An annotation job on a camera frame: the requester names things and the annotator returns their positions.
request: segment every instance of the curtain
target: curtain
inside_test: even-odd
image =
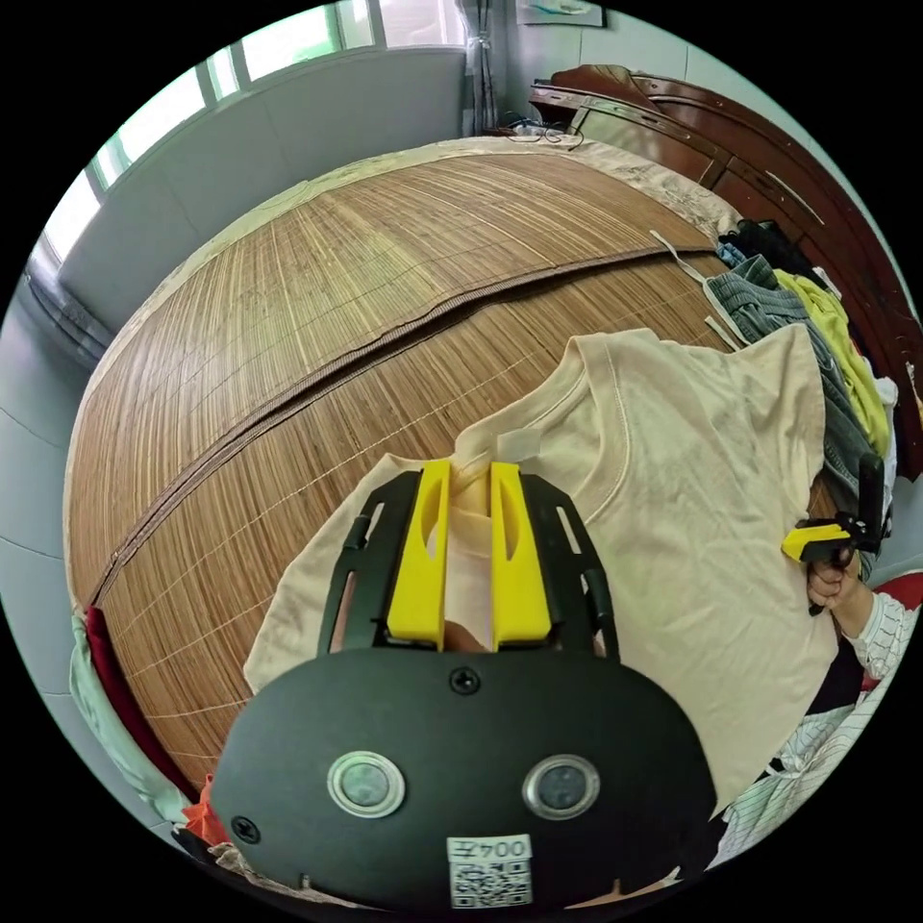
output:
[[[462,132],[482,135],[497,126],[497,100],[490,71],[494,0],[456,0],[467,35]]]
[[[61,284],[58,268],[57,255],[42,237],[16,286],[16,297],[71,359],[92,370],[112,334]]]

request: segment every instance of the yellow-green shirt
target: yellow-green shirt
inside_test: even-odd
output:
[[[808,317],[827,341],[843,374],[846,393],[856,418],[865,430],[869,444],[884,458],[891,438],[885,405],[875,388],[871,372],[849,337],[849,318],[839,299],[804,276],[792,276],[782,269],[775,269],[774,273],[780,286],[793,291],[801,299]]]

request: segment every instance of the hanging picture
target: hanging picture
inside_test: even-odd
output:
[[[602,7],[584,0],[516,0],[516,22],[520,26],[603,26]]]

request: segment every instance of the woven mat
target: woven mat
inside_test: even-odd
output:
[[[659,251],[652,229],[711,250],[573,158],[483,154],[329,188],[231,243],[94,376],[65,487],[75,600],[98,601],[229,446],[362,351],[504,286]]]
[[[712,256],[689,261],[720,271]],[[249,691],[241,667],[275,586],[384,452],[447,455],[465,427],[543,381],[571,336],[651,327],[726,349],[708,304],[671,258],[544,283],[472,312],[305,395],[199,485],[125,563],[102,598],[128,683],[189,778],[213,772]],[[831,510],[815,486],[812,510]]]

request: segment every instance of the wooden headboard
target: wooden headboard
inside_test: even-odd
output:
[[[662,163],[741,214],[775,219],[842,293],[853,335],[876,373],[893,379],[899,470],[923,472],[923,427],[908,363],[923,378],[923,329],[864,215],[821,163],[772,122],[683,81],[584,64],[536,84],[546,122]]]

